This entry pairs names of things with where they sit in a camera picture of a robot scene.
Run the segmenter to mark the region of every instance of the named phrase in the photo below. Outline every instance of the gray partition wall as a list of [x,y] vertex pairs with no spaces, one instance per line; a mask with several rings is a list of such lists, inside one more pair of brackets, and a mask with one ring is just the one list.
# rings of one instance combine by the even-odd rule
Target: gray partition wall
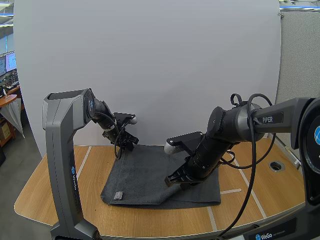
[[[320,97],[320,12],[286,11],[281,19],[281,62],[276,103]],[[278,137],[288,147],[289,133]],[[299,157],[299,150],[294,150]]]

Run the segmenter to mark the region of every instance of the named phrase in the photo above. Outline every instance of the office desk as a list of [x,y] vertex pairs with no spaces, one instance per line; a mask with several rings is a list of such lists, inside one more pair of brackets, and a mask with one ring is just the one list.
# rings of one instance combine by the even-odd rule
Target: office desk
[[[257,142],[257,157],[262,156],[271,140]],[[251,163],[251,144],[233,148],[236,163]],[[250,169],[219,167],[221,204],[186,209],[138,209],[105,204],[100,194],[115,161],[113,146],[75,146],[75,165],[84,217],[101,235],[123,237],[168,237],[202,234],[225,229],[236,217],[244,201]],[[268,163],[281,161],[285,170],[273,172]],[[237,226],[255,222],[293,208],[305,200],[303,177],[274,145],[257,165],[253,192]],[[51,192],[48,161],[45,156],[14,204],[17,214],[53,225],[58,221]]]

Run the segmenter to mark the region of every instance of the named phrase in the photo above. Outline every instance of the black robotic arm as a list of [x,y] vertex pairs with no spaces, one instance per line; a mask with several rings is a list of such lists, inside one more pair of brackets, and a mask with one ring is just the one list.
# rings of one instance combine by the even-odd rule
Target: black robotic arm
[[125,130],[127,124],[137,123],[134,114],[112,114],[104,101],[95,98],[90,88],[51,93],[43,100],[43,129],[52,195],[58,222],[51,228],[53,240],[98,240],[98,229],[85,220],[80,201],[75,165],[73,137],[77,130],[91,120],[104,130],[121,150],[133,150],[138,138]]
[[[238,103],[234,102],[234,97],[238,98]],[[255,97],[263,97],[271,106],[261,108],[252,103]],[[223,155],[234,145],[252,142],[252,164],[246,167],[233,166],[240,169],[252,167],[247,195],[237,218],[217,239],[234,237],[240,233],[225,233],[240,218],[251,193],[256,164],[271,150],[275,134],[269,150],[259,161],[256,161],[256,141],[265,133],[291,133],[291,147],[300,150],[305,207],[266,226],[255,226],[254,230],[246,229],[243,231],[243,238],[259,240],[263,239],[260,236],[271,236],[272,232],[275,234],[275,231],[282,229],[283,233],[277,234],[277,237],[274,235],[273,239],[312,239],[320,236],[320,98],[293,98],[272,105],[263,94],[256,93],[248,101],[242,101],[241,97],[234,93],[231,103],[234,107],[230,110],[216,107],[212,111],[205,134],[193,132],[167,139],[164,146],[167,154],[186,151],[189,156],[181,167],[165,178],[165,183],[168,187],[180,184],[182,189],[199,184],[221,164],[233,166],[232,161],[223,159]]]

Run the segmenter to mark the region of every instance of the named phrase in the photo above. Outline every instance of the ceiling light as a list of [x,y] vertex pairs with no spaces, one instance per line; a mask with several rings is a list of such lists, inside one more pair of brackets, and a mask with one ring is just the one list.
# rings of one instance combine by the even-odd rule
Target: ceiling light
[[11,23],[11,24],[0,24],[0,28],[3,28],[3,27],[13,27],[14,24]]
[[13,13],[0,13],[0,17],[13,17]]
[[0,8],[9,7],[11,4],[12,2],[0,2]]

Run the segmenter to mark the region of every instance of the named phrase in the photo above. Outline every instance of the dark gray cloth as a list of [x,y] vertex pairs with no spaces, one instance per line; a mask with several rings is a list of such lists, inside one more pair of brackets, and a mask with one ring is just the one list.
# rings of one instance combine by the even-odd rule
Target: dark gray cloth
[[[167,187],[165,177],[185,162],[185,152],[167,155],[163,146],[136,145],[114,162],[101,199],[110,205],[148,209],[181,209],[218,205],[221,202],[219,173],[182,190],[179,184]],[[114,199],[123,192],[122,199]]]

